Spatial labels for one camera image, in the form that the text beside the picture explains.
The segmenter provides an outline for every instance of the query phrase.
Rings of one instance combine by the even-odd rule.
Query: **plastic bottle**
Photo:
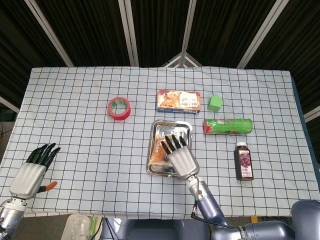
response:
[[[249,118],[205,119],[203,121],[205,134],[249,134],[252,126]]]
[[[250,150],[245,142],[237,142],[234,151],[235,175],[237,180],[252,181],[254,173]]]

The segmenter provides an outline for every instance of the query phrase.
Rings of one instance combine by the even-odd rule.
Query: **bottle cap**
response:
[[[246,147],[247,147],[247,143],[244,142],[244,141],[239,141],[239,142],[236,143],[235,146],[236,146],[236,147],[239,147],[239,146],[246,146]]]

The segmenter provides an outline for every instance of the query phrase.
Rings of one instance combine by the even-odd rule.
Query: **bottle label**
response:
[[[242,177],[252,178],[251,157],[247,150],[240,150],[241,174]]]

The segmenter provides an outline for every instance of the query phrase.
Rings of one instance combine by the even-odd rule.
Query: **floor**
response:
[[[13,128],[14,122],[3,122],[3,132]],[[10,132],[0,138],[0,161],[5,153]],[[25,217],[21,220],[12,240],[60,240],[69,215]],[[229,217],[232,226],[251,222],[250,217]]]

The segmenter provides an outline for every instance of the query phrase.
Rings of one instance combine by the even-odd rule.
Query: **dark juice bottle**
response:
[[[252,170],[250,150],[245,142],[237,142],[234,151],[236,179],[252,181],[254,173]]]

